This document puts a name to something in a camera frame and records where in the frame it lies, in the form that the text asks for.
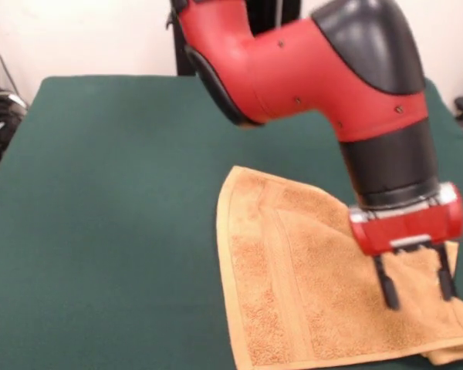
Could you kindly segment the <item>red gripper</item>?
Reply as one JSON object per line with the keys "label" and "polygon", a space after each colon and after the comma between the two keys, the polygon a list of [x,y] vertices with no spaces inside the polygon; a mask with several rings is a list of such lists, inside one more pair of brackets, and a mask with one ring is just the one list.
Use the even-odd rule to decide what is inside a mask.
{"label": "red gripper", "polygon": [[350,228],[365,255],[374,256],[373,263],[386,306],[400,308],[393,280],[386,274],[381,254],[420,244],[436,244],[440,268],[438,279],[442,297],[450,301],[456,296],[454,278],[448,261],[445,241],[463,234],[463,199],[450,182],[441,183],[438,193],[407,207],[368,211],[349,209]]}

